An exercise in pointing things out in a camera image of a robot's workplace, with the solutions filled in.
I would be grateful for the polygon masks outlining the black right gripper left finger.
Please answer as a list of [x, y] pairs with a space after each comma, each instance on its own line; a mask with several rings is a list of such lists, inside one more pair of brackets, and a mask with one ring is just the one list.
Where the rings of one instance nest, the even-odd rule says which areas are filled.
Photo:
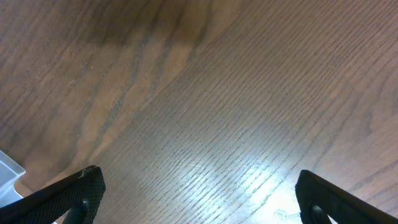
[[92, 224], [106, 185], [101, 168], [89, 166], [26, 198], [1, 208], [1, 223]]

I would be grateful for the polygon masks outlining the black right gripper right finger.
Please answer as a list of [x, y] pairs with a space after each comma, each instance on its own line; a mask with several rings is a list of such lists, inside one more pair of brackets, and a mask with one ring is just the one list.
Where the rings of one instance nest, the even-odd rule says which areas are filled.
[[397, 218], [373, 207], [329, 181], [301, 170], [295, 185], [303, 224], [397, 223]]

